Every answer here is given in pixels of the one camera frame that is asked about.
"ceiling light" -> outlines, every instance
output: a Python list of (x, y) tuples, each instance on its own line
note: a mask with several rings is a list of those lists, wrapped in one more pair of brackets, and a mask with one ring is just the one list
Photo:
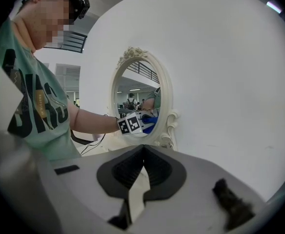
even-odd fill
[(281, 9), (278, 8), (276, 5), (272, 4), (271, 2), (267, 2), (266, 5), (267, 5), (268, 7), (271, 7), (273, 10), (277, 11), (278, 14), (281, 12)]

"railing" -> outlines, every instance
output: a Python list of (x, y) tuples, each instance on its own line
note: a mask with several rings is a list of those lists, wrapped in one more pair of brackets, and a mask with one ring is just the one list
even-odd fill
[(82, 53), (86, 38), (87, 36), (77, 32), (64, 31), (63, 36), (53, 38), (53, 41), (56, 42), (48, 43), (45, 48), (63, 49)]
[(131, 65), (128, 66), (127, 69), (134, 71), (134, 72), (136, 72), (136, 73), (160, 84), (157, 73), (152, 71), (146, 65), (142, 64), (140, 61), (132, 63)]

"mirror frame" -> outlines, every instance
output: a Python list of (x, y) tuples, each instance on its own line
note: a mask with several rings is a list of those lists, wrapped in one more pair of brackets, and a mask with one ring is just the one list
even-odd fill
[(173, 89), (171, 79), (164, 66), (150, 52), (143, 51), (140, 48), (128, 47), (123, 56), (120, 57), (117, 68), (110, 82), (109, 114), (114, 117), (120, 117), (115, 103), (115, 98), (117, 97), (116, 88), (118, 87), (118, 81), (128, 66), (139, 60), (144, 60), (150, 63), (158, 75), (161, 87), (160, 116), (153, 131), (147, 136), (122, 136), (120, 131), (117, 131), (115, 135), (120, 136), (127, 143), (132, 145), (150, 144), (170, 148), (177, 151), (174, 129), (177, 127), (176, 119), (180, 116), (180, 114), (176, 110), (172, 109)]

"cable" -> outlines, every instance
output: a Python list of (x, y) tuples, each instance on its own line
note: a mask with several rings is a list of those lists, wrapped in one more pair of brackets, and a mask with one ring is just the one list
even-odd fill
[(96, 144), (96, 145), (90, 145), (88, 144), (87, 147), (81, 152), (81, 156), (83, 154), (83, 152), (89, 147), (89, 146), (94, 146), (92, 149), (89, 149), (87, 152), (89, 152), (90, 150), (93, 150), (94, 148), (98, 147), (101, 142), (103, 141), (104, 137), (105, 137), (106, 134), (103, 135), (102, 139)]

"wire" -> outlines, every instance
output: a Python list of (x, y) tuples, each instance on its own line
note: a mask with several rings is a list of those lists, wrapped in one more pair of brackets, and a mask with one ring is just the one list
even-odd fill
[(89, 152), (90, 150), (93, 150), (94, 148), (98, 147), (98, 146), (101, 144), (101, 142), (103, 141), (105, 135), (106, 135), (106, 134), (103, 135), (102, 139), (101, 139), (96, 145), (90, 145), (90, 144), (88, 144), (88, 145), (86, 146), (86, 148), (81, 152), (81, 156), (82, 156), (83, 152), (84, 152), (89, 146), (94, 146), (94, 147), (93, 147), (92, 149), (89, 149), (87, 152)]

